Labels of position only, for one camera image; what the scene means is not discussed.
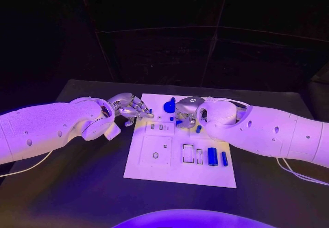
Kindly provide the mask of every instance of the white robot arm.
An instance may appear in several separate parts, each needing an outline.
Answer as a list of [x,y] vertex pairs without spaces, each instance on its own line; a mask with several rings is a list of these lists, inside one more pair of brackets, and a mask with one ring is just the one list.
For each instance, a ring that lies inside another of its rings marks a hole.
[[134,117],[153,118],[143,101],[131,93],[110,100],[82,97],[71,103],[27,107],[0,116],[0,164],[37,156],[66,145],[76,136],[88,141],[102,134],[111,140],[120,133],[114,123],[123,115],[130,126]]
[[273,108],[239,108],[229,101],[205,101],[199,97],[176,103],[176,116],[180,114],[185,120],[177,127],[193,127],[198,119],[213,140],[255,154],[299,159],[329,168],[329,123]]

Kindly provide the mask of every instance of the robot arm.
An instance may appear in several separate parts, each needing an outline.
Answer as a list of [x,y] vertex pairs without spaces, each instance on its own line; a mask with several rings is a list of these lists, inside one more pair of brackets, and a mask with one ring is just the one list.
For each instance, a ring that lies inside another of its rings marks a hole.
[[71,103],[27,107],[0,116],[0,164],[37,156],[76,136],[88,141],[102,134],[111,140],[120,133],[114,123],[123,115],[130,126],[134,117],[153,118],[143,101],[123,93],[110,100],[82,97]]
[[238,108],[219,100],[203,101],[192,115],[213,140],[255,154],[299,159],[329,168],[329,123],[271,108]]

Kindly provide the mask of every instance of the round hole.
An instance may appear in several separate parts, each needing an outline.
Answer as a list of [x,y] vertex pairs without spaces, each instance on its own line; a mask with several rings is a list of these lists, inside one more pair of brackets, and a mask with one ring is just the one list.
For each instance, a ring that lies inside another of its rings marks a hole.
[[27,146],[32,146],[32,140],[30,139],[27,139],[26,144],[27,144]]

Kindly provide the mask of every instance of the table surface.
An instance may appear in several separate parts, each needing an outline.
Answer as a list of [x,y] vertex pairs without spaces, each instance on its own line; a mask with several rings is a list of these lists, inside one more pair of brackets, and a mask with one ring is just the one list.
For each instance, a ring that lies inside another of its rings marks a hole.
[[[58,97],[108,99],[121,92],[225,97],[312,118],[296,93],[255,92],[69,80]],[[121,134],[87,142],[76,137],[27,172],[0,186],[0,220],[13,227],[111,227],[164,209],[226,212],[276,227],[329,227],[327,187],[281,170],[276,159],[231,147],[237,189],[124,178],[134,126],[115,123]],[[14,163],[19,170],[37,158]],[[289,160],[296,171],[327,181],[329,170]]]

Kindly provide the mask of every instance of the white board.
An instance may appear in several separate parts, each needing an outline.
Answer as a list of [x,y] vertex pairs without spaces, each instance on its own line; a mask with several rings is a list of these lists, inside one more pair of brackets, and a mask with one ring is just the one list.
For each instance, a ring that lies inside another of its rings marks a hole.
[[[229,145],[213,141],[202,128],[176,128],[175,113],[166,113],[163,104],[175,97],[176,102],[186,96],[143,94],[154,118],[136,121],[136,129],[125,164],[125,178],[199,184],[237,188]],[[208,165],[208,148],[218,151],[218,166]],[[226,152],[228,166],[222,164],[221,152]]]

